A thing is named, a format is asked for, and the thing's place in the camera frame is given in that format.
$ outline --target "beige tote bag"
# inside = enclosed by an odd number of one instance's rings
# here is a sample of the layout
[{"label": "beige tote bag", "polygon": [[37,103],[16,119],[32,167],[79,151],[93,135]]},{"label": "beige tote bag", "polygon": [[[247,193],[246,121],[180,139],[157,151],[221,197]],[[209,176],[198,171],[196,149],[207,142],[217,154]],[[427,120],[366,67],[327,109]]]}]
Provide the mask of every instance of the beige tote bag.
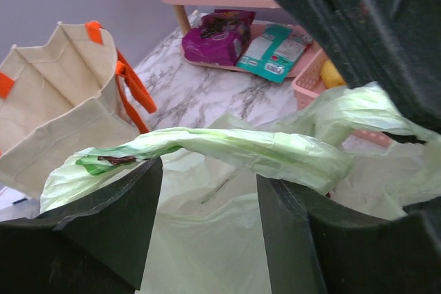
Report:
[{"label": "beige tote bag", "polygon": [[59,23],[41,47],[13,47],[0,65],[0,183],[39,198],[49,173],[87,147],[114,147],[148,131],[125,83],[156,106],[98,22]]}]

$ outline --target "yellow fruit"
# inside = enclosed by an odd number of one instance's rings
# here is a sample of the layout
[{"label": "yellow fruit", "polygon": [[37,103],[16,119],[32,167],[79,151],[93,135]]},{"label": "yellow fruit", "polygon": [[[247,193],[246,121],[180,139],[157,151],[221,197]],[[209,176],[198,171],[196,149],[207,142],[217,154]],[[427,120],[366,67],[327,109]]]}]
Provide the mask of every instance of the yellow fruit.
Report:
[{"label": "yellow fruit", "polygon": [[332,87],[346,85],[345,80],[341,77],[336,66],[331,62],[331,60],[326,60],[320,69],[320,74],[322,75],[323,83],[330,89]]}]

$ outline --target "teal snack bag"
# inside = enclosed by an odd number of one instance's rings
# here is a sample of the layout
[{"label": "teal snack bag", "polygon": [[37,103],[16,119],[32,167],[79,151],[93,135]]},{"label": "teal snack bag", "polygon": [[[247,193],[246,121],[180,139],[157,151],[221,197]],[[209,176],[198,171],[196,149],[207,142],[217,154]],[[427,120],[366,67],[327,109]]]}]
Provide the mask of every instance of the teal snack bag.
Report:
[{"label": "teal snack bag", "polygon": [[310,44],[312,38],[309,35],[283,25],[270,24],[261,36],[251,42],[236,67],[282,83]]}]

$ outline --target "pink basket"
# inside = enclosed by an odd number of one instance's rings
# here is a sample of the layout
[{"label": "pink basket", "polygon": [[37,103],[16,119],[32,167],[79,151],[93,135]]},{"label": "pink basket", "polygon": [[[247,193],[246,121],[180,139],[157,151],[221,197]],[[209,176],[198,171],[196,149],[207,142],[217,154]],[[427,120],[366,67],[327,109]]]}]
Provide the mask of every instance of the pink basket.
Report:
[{"label": "pink basket", "polygon": [[[294,79],[292,86],[297,99],[297,109],[306,108],[320,93],[326,90],[320,77],[320,69],[328,59],[323,50],[316,53],[309,65]],[[353,134],[373,143],[388,147],[392,140],[381,132],[366,132],[356,130]]]}]

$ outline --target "purple snack bag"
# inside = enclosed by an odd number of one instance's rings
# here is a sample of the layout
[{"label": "purple snack bag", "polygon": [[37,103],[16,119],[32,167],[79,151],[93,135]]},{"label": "purple snack bag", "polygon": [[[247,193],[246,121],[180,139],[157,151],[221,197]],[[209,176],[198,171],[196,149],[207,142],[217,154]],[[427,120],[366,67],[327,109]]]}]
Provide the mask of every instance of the purple snack bag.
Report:
[{"label": "purple snack bag", "polygon": [[251,38],[254,15],[226,10],[204,16],[201,26],[191,29],[183,38],[185,58],[197,63],[236,65]]}]

